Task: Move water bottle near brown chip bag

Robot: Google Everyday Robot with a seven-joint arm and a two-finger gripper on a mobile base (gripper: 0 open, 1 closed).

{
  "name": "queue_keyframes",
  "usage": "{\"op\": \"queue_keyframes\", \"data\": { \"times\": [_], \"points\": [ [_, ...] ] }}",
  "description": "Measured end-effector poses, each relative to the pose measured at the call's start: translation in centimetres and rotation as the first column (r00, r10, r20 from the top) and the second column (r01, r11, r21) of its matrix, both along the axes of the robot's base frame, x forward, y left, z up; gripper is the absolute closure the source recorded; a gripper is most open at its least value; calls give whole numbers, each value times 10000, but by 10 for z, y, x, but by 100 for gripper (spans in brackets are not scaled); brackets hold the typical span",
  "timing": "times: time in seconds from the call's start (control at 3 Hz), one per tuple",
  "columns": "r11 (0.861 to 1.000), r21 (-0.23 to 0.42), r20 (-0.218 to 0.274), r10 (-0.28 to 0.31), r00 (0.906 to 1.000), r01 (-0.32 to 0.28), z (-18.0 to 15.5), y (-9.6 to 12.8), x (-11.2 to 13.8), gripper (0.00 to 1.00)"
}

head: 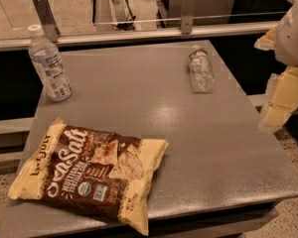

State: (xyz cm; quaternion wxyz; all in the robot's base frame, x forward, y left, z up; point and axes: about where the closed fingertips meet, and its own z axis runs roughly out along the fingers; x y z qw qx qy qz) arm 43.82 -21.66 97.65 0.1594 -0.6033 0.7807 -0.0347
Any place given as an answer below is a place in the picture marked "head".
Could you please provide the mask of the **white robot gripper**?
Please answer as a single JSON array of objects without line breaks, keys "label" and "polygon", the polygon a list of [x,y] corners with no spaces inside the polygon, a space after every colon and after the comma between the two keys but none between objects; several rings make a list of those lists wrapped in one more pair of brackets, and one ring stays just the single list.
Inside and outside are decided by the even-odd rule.
[{"label": "white robot gripper", "polygon": [[274,51],[275,58],[287,66],[280,74],[272,73],[266,85],[267,100],[261,108],[258,128],[265,133],[281,129],[298,109],[298,0],[280,20],[254,43],[263,51]]}]

